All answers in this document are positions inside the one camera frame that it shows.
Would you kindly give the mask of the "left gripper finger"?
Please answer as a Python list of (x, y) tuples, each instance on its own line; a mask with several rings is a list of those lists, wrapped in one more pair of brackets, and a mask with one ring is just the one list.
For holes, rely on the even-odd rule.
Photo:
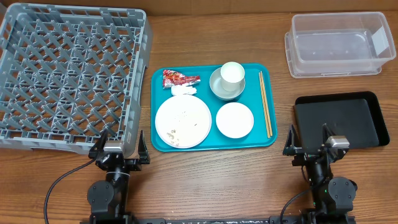
[(139, 145), (138, 145), (137, 151), (138, 151), (138, 155), (139, 155), (139, 162), (141, 164), (150, 164), (149, 151), (147, 150), (143, 130), (141, 130), (141, 132), (140, 132)]
[(97, 158), (98, 154), (104, 151), (104, 145), (108, 140), (108, 131), (105, 129), (102, 131), (100, 138), (91, 147), (88, 153), (89, 158)]

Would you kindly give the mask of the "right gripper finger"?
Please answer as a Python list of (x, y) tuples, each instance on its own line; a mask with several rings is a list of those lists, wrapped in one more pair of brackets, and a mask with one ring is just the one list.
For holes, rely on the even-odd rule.
[(327, 126), (326, 123), (322, 125), (323, 143), (325, 146), (332, 146), (334, 140), (334, 132)]
[(302, 143), (294, 128), (294, 125), (291, 124), (282, 154), (284, 156), (295, 156), (301, 153), (302, 153)]

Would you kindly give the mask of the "small pink bowl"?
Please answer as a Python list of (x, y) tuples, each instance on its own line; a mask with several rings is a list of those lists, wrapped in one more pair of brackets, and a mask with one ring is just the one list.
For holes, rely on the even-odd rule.
[(251, 132), (254, 126), (254, 116), (251, 110), (242, 103), (227, 103), (218, 110), (216, 125), (224, 136), (239, 139)]

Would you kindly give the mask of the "white napkin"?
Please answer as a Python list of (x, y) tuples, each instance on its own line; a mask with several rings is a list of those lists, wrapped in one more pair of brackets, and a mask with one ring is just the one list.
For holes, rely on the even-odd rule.
[(171, 87), (171, 94), (177, 95), (194, 95), (197, 93), (197, 89), (192, 86), (175, 85)]

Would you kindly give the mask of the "red snack wrapper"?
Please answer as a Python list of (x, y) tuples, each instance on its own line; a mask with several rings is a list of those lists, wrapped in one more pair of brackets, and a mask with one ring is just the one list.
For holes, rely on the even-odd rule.
[(192, 86), (201, 81), (200, 76), (186, 76), (175, 70), (163, 70), (162, 86), (163, 89), (173, 86)]

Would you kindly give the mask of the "cream cup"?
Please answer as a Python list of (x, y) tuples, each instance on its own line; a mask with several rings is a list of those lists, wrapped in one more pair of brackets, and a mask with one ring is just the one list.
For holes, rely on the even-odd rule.
[(222, 65), (221, 70), (221, 86), (226, 91), (235, 91), (239, 88), (244, 80), (245, 71), (243, 66), (237, 62), (227, 62)]

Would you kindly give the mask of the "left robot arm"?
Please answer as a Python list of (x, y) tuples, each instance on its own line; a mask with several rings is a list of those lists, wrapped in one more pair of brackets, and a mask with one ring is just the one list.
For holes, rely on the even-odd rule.
[(130, 173), (141, 171), (143, 164), (150, 163), (144, 133), (139, 136), (138, 158), (125, 158), (123, 149), (123, 143), (109, 141), (108, 132), (104, 131), (88, 153), (95, 165), (106, 172), (105, 179), (92, 184), (87, 192), (91, 206), (90, 223), (139, 222), (126, 206)]

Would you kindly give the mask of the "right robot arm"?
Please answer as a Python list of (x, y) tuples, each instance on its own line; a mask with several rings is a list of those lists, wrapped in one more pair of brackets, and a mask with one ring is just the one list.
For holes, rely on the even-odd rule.
[[(330, 164), (344, 158), (349, 151), (349, 141), (345, 136), (338, 136), (324, 124), (323, 143), (314, 151), (301, 146), (301, 141), (293, 125), (289, 128), (287, 141), (282, 152), (292, 156), (293, 166), (299, 166), (309, 189), (292, 197), (283, 207), (280, 223), (354, 223), (354, 217), (348, 212), (353, 210), (353, 200), (358, 189), (357, 184), (345, 177), (335, 177)], [(312, 194), (313, 208), (300, 212), (295, 218), (285, 218), (287, 207), (297, 198)]]

